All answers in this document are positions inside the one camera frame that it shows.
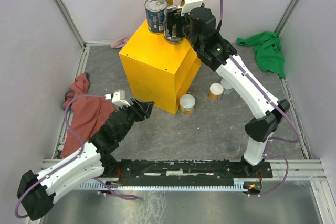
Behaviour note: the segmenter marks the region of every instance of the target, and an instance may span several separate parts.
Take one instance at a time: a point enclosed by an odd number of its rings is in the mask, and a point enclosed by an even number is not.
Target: yellow box
[[[134,97],[172,114],[201,66],[188,41],[168,43],[163,34],[149,32],[147,21],[119,55]]]

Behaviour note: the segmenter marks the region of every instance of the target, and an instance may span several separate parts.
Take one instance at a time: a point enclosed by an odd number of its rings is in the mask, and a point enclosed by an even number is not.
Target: floor
[[[265,190],[276,183],[264,182]],[[286,182],[276,194],[248,198],[225,191],[123,191],[141,199],[126,201],[73,190],[40,224],[322,224],[310,182]]]
[[[262,72],[256,64],[252,47],[234,44],[245,65],[279,100],[285,98],[277,74]],[[91,46],[85,71],[90,74],[90,94],[112,93],[125,89],[126,99],[132,91],[124,73],[119,49]],[[188,93],[196,99],[195,111],[185,116],[154,108],[149,119],[135,123],[112,155],[117,159],[240,159],[247,146],[244,125],[253,116],[243,99],[233,91],[219,101],[211,101],[209,86],[220,77],[202,65]],[[275,136],[295,139],[290,125],[283,120]],[[272,142],[269,156],[284,154],[287,159],[302,159],[300,145]]]

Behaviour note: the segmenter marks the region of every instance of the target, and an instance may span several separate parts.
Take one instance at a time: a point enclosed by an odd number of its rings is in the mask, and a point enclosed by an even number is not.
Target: reddish brown towel
[[[89,87],[90,82],[87,73],[77,76],[75,82],[69,87],[69,91],[66,94],[66,102],[62,105],[62,108],[65,109],[74,97],[86,94]],[[83,97],[73,102],[71,109],[74,111],[71,127],[86,142],[109,118],[109,115],[114,111],[114,106],[111,101],[103,98]],[[68,130],[67,139],[60,157],[69,156],[79,147],[79,140]]]

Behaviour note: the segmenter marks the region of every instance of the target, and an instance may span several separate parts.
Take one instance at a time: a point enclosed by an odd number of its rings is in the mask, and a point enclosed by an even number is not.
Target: blue labeled can
[[[150,32],[163,33],[164,10],[167,6],[166,0],[147,0],[145,2],[147,25]]]

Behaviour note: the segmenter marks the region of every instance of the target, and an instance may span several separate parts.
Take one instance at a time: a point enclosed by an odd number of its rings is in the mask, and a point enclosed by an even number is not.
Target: green cloth
[[[262,71],[271,71],[278,73],[280,77],[285,77],[285,58],[280,52],[282,46],[277,33],[266,31],[261,34],[253,35],[248,39],[238,38],[237,42],[238,45],[241,46],[255,46],[254,54],[257,64]]]

